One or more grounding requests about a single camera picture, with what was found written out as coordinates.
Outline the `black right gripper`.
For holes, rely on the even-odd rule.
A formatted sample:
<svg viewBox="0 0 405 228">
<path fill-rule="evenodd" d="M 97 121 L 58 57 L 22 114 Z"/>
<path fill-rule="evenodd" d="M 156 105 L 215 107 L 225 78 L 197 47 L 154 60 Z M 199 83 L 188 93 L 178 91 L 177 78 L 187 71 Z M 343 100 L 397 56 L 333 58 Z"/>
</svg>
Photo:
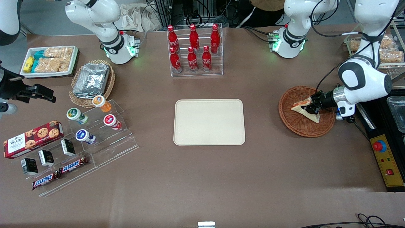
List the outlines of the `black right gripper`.
<svg viewBox="0 0 405 228">
<path fill-rule="evenodd" d="M 34 84 L 31 87 L 32 94 L 25 97 L 26 89 L 29 87 L 22 81 L 22 76 L 9 71 L 2 66 L 1 69 L 1 83 L 0 83 L 0 98 L 4 100 L 19 100 L 22 102 L 29 102 L 30 98 L 42 99 L 51 103 L 56 102 L 56 97 L 53 96 L 54 91 L 41 84 Z"/>
</svg>

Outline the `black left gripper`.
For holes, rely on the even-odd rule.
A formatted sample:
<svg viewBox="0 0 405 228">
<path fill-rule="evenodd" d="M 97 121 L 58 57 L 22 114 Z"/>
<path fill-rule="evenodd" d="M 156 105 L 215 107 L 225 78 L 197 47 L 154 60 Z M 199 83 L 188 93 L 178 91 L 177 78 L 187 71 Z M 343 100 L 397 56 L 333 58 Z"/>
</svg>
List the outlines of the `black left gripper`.
<svg viewBox="0 0 405 228">
<path fill-rule="evenodd" d="M 304 110 L 317 115 L 320 109 L 338 107 L 340 101 L 346 101 L 345 87 L 336 87 L 329 92 L 318 91 L 310 97 L 312 105 L 304 106 Z"/>
</svg>

